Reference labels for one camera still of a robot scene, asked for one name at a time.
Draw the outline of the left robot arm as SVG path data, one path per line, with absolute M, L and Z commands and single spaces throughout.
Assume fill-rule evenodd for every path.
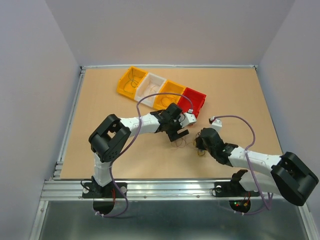
M 167 109 L 152 111 L 146 115 L 119 118 L 110 114 L 90 135 L 88 141 L 94 155 L 94 173 L 92 186 L 100 197 L 111 193 L 112 177 L 110 169 L 113 162 L 121 156 L 127 140 L 136 140 L 138 135 L 165 132 L 171 142 L 189 134 L 188 130 L 180 130 L 196 123 L 193 110 L 183 110 L 172 103 Z

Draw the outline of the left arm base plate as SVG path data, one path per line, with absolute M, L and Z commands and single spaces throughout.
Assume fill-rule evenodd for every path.
M 92 208 L 96 216 L 116 218 L 128 210 L 128 184 L 126 182 L 116 182 L 116 185 L 110 182 L 101 187 L 95 181 L 85 183 L 81 181 L 80 185 L 82 186 L 82 198 L 93 200 Z

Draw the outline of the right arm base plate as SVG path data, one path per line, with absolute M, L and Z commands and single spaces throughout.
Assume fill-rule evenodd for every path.
M 231 180 L 215 182 L 210 193 L 213 197 L 230 198 L 230 208 L 243 215 L 248 214 L 251 209 L 251 198 L 260 196 L 258 192 L 247 191 L 239 183 Z

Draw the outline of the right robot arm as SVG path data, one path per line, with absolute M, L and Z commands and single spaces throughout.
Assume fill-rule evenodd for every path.
M 236 144 L 223 142 L 213 128 L 203 128 L 195 139 L 195 146 L 207 151 L 218 163 L 243 168 L 230 182 L 231 192 L 261 191 L 282 196 L 295 206 L 303 206 L 319 178 L 293 152 L 270 155 L 254 152 Z

